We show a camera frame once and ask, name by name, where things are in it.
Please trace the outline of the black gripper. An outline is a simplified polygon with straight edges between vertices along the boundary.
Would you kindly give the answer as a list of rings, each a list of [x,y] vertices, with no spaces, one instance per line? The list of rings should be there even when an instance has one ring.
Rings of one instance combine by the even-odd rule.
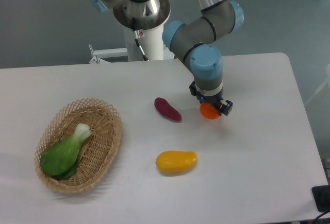
[[[192,96],[195,96],[200,102],[210,103],[215,107],[219,115],[228,116],[233,108],[233,103],[229,100],[223,99],[223,82],[213,90],[203,90],[200,89],[193,81],[189,86]]]

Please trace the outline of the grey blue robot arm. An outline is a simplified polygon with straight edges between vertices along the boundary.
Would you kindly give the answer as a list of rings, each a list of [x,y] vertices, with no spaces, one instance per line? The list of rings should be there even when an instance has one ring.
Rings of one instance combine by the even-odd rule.
[[[242,8],[228,0],[197,0],[201,17],[190,24],[168,22],[169,0],[91,0],[100,12],[112,10],[123,27],[129,61],[162,60],[172,52],[194,77],[190,92],[218,115],[228,115],[233,103],[223,99],[223,61],[213,46],[244,20]]]

